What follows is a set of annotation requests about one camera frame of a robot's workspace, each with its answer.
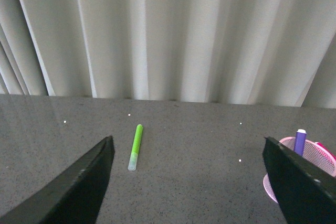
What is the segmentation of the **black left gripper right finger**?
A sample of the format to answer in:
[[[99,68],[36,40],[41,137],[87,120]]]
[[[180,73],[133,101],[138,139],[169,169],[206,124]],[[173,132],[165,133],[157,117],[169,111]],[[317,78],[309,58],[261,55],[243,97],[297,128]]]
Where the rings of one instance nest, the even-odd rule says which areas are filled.
[[[263,160],[287,223],[335,223],[335,178],[273,137]]]

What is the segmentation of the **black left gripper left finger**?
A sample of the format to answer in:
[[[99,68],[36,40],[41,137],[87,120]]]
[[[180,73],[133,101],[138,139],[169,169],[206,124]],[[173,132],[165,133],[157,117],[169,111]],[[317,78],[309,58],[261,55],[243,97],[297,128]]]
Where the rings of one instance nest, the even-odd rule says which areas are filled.
[[[96,223],[114,158],[105,137],[40,191],[1,216],[1,223]]]

